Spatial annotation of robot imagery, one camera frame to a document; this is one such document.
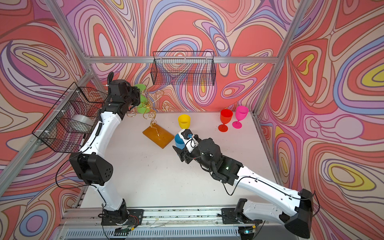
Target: blue cup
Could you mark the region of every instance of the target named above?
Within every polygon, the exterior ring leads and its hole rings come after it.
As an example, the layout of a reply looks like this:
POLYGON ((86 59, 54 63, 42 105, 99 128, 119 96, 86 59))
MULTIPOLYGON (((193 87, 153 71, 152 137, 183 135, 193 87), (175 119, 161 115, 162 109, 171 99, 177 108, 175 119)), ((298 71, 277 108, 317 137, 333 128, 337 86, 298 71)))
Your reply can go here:
POLYGON ((180 138, 179 134, 176 134, 175 136, 175 143, 176 143, 176 147, 180 149, 184 149, 185 144, 184 144, 184 141, 180 138))

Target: black wire basket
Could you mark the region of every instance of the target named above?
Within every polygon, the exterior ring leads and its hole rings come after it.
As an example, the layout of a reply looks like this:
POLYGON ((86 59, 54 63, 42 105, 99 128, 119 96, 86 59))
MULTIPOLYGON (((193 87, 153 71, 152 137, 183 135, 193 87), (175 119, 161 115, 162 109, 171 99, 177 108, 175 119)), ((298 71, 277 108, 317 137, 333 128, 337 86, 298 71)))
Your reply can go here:
POLYGON ((71 94, 64 106, 49 111, 40 123, 50 112, 56 114, 54 119, 43 130, 36 130, 39 123, 32 132, 55 152, 73 153, 80 150, 98 123, 98 111, 107 98, 106 93, 94 88, 77 86, 75 90, 70 90, 71 86, 59 98, 63 99, 66 93, 71 94))
POLYGON ((212 51, 154 51, 153 85, 214 86, 214 55, 212 51))

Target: white tabletop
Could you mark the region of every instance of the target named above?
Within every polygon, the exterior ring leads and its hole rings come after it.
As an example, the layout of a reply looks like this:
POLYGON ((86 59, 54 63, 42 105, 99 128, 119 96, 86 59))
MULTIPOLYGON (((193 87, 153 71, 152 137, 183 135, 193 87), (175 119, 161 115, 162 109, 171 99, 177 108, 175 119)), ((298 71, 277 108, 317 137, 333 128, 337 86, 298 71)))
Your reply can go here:
MULTIPOLYGON (((159 113, 157 123, 176 135, 181 128, 177 117, 181 113, 159 113)), ((201 139, 212 138, 220 146, 223 155, 231 157, 255 173, 275 182, 270 164, 264 152, 250 114, 241 121, 243 127, 235 129, 232 121, 228 131, 220 132, 220 113, 188 113, 189 129, 201 139)), ((147 138, 142 132, 149 127, 149 120, 138 114, 124 117, 108 144, 105 159, 113 165, 110 181, 125 199, 127 207, 233 205, 239 198, 254 202, 267 202, 259 196, 237 188, 228 196, 223 185, 213 180, 209 173, 192 161, 181 162, 172 148, 174 140, 164 149, 147 138)), ((231 193, 234 186, 226 184, 231 193)), ((102 199, 93 187, 89 187, 82 208, 100 207, 102 199)))

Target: yellow cup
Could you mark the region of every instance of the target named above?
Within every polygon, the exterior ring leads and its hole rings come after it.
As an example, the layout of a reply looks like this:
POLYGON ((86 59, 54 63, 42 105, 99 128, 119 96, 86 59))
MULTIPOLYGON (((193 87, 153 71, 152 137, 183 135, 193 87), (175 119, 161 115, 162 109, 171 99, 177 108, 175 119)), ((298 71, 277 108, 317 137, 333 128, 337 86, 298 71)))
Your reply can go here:
POLYGON ((179 126, 183 129, 187 129, 191 125, 191 117, 187 114, 180 115, 177 120, 179 121, 179 126))

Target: pink goblet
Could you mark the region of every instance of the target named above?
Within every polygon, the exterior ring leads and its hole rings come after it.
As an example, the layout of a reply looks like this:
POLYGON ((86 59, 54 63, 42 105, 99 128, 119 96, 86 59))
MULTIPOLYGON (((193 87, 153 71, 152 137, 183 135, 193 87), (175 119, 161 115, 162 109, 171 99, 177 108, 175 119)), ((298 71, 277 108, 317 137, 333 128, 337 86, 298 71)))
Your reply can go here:
POLYGON ((245 106, 238 106, 236 108, 235 116, 236 116, 237 121, 232 123, 232 126, 234 128, 239 129, 243 126, 239 121, 243 120, 247 116, 248 111, 249 111, 248 108, 245 106))

